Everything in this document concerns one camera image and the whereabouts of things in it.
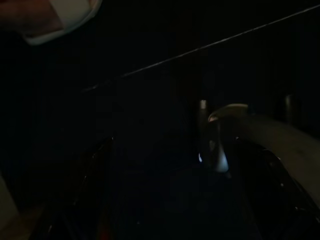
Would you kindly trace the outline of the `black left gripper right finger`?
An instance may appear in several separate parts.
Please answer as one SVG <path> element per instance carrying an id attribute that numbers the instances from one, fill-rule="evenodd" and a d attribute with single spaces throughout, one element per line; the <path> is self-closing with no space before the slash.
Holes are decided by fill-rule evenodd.
<path id="1" fill-rule="evenodd" d="M 320 240 L 320 209 L 270 150 L 238 138 L 234 153 L 263 240 Z"/>

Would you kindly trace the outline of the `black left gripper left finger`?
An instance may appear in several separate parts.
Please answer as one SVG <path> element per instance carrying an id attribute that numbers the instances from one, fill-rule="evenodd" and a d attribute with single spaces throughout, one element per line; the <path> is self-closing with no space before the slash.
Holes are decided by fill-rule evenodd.
<path id="1" fill-rule="evenodd" d="M 32 240 L 94 240 L 107 185 L 113 137 L 71 159 L 61 189 L 45 206 Z"/>

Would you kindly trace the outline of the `pale rounded cylinder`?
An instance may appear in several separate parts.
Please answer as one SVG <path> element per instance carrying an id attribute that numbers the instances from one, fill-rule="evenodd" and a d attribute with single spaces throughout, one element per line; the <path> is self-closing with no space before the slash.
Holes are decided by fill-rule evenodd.
<path id="1" fill-rule="evenodd" d="M 231 121 L 243 130 L 240 136 L 253 140 L 277 155 L 302 184 L 320 188 L 320 140 L 264 115 L 249 113 L 246 104 L 234 103 L 212 112 L 208 122 Z"/>

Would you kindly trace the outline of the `white round container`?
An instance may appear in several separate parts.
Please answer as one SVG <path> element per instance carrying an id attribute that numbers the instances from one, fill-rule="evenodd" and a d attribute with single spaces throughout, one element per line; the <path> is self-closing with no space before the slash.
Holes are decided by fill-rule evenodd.
<path id="1" fill-rule="evenodd" d="M 15 32 L 38 46 L 78 29 L 103 0 L 0 0 L 0 30 Z"/>

